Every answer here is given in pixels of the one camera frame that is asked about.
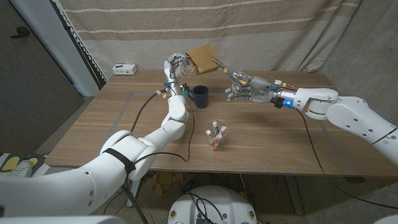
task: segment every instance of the wooden table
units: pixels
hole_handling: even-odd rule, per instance
[[[283,80],[296,87],[334,88],[322,73],[248,72],[273,82]],[[137,112],[150,95],[163,89],[163,71],[138,71],[134,76],[114,75],[98,96],[77,119],[48,156],[46,163],[54,167],[79,167],[94,159],[110,135],[130,130]],[[221,71],[179,79],[191,88],[209,88],[209,105],[193,106],[195,132],[190,160],[159,155],[152,170],[183,172],[232,172],[248,174],[320,175],[301,116],[295,110],[277,109],[273,104],[251,101],[227,102],[225,88],[228,77]],[[148,103],[138,120],[134,135],[143,137],[157,129],[167,114],[167,100],[156,96]],[[220,151],[208,148],[204,124],[221,119],[229,131]],[[398,167],[382,154],[328,121],[322,123],[306,117],[315,150],[327,174],[362,177],[396,177]],[[188,140],[193,128],[192,116],[185,123],[184,136],[171,142],[165,152],[188,156]]]

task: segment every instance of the marker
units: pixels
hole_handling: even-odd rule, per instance
[[[220,134],[222,136],[224,136],[225,135],[225,131],[226,131],[226,126],[222,126],[221,129],[220,129]]]
[[[220,132],[218,131],[217,121],[214,121],[214,122],[213,122],[213,128],[214,128],[214,132],[216,133],[216,135],[217,135],[218,133],[220,133]]]
[[[220,139],[222,139],[223,138],[223,136],[222,135],[220,135],[220,134],[217,134],[217,136],[216,137],[214,137],[211,141],[210,141],[210,144],[214,144],[214,143],[216,143],[216,142],[219,142],[220,141]]]
[[[209,137],[211,137],[211,138],[216,137],[213,133],[211,133],[210,130],[206,130],[206,134],[207,134],[207,136],[209,136]]]

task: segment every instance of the dark blue mug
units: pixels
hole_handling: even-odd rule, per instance
[[[203,109],[207,107],[209,102],[209,89],[207,87],[198,85],[193,87],[189,92],[192,93],[192,96],[189,95],[189,98],[195,102],[197,108]]]

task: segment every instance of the small white box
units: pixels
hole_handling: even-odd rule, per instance
[[[115,75],[133,75],[137,72],[136,64],[116,64],[113,68]]]

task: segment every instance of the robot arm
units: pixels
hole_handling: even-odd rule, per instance
[[[164,61],[164,75],[166,82],[164,85],[171,96],[167,103],[169,104],[169,113],[163,120],[165,124],[168,120],[172,119],[179,122],[185,122],[188,119],[188,112],[185,110],[185,97],[182,96],[182,88],[178,85],[177,78],[181,77],[179,69],[180,63],[188,63],[184,61],[185,55],[180,53],[172,54],[167,60]]]
[[[177,79],[171,73],[168,75],[166,67],[172,72],[174,63],[166,66],[165,62],[165,75],[169,93],[173,92],[172,88],[176,94],[169,98],[169,119],[159,129],[144,138],[119,131],[105,142],[97,158],[77,169],[33,178],[0,177],[0,206],[4,207],[4,216],[88,215],[107,201],[126,177],[139,180],[156,156],[135,161],[160,152],[170,141],[179,139],[185,129],[181,121],[188,117],[182,90]]]
[[[296,108],[313,119],[328,120],[337,127],[363,138],[398,166],[398,130],[393,124],[371,110],[361,98],[339,96],[328,88],[278,88],[263,78],[250,77],[244,72],[213,61],[229,76],[232,87],[226,90],[228,101],[251,100],[273,103],[275,107]]]

